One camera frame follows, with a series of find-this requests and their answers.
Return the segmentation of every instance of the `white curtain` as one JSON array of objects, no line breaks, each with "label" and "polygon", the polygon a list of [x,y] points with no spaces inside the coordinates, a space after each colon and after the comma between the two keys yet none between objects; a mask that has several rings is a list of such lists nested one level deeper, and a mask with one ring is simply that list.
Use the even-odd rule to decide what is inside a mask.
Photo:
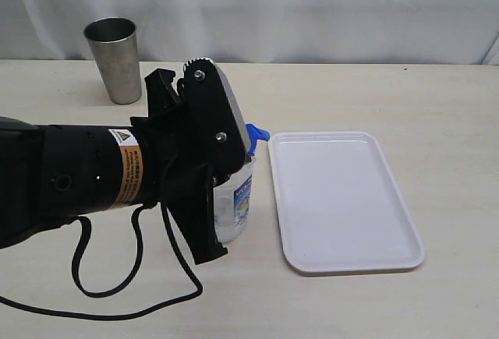
[{"label": "white curtain", "polygon": [[143,60],[499,63],[499,0],[0,0],[0,58],[91,58],[82,29],[136,22]]}]

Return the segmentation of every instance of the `table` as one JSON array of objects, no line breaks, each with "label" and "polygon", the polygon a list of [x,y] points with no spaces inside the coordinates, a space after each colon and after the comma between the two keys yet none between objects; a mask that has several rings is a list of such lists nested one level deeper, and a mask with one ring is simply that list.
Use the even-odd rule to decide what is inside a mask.
[{"label": "table", "polygon": [[[180,64],[144,62],[180,72]],[[407,274],[300,277],[281,252],[267,147],[257,150],[247,229],[229,254],[195,268],[204,294],[143,319],[95,323],[0,306],[2,337],[497,338],[499,333],[499,69],[437,65],[222,65],[247,122],[271,132],[375,135],[427,250]],[[0,62],[0,114],[34,124],[127,125],[146,99],[117,106],[93,62]],[[88,288],[128,273],[128,208],[91,215]],[[193,290],[158,209],[141,219],[143,268],[120,295],[73,286],[77,224],[0,252],[1,295],[53,309],[125,313]],[[181,248],[187,251],[186,244]]]}]

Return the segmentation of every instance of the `white tray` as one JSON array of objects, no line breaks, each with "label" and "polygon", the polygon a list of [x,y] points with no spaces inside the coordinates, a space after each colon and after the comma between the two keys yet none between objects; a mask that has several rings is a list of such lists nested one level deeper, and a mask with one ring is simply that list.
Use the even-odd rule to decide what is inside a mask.
[{"label": "white tray", "polygon": [[423,244],[371,135],[284,132],[269,148],[282,247],[296,269],[410,270],[423,262]]}]

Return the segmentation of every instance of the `stainless steel cup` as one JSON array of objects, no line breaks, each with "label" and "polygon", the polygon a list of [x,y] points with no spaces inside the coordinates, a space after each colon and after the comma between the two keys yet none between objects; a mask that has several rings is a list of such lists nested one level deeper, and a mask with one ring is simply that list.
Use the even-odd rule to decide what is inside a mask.
[{"label": "stainless steel cup", "polygon": [[134,103],[142,95],[135,30],[129,19],[106,18],[83,31],[109,97],[116,104]]}]

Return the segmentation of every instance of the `warning label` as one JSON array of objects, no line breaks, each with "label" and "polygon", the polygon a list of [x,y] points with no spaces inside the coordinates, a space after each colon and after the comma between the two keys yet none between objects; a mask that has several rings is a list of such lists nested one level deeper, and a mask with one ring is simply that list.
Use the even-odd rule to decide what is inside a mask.
[{"label": "warning label", "polygon": [[122,153],[122,185],[111,208],[130,205],[139,193],[143,176],[143,160],[139,143],[128,129],[109,129]]}]

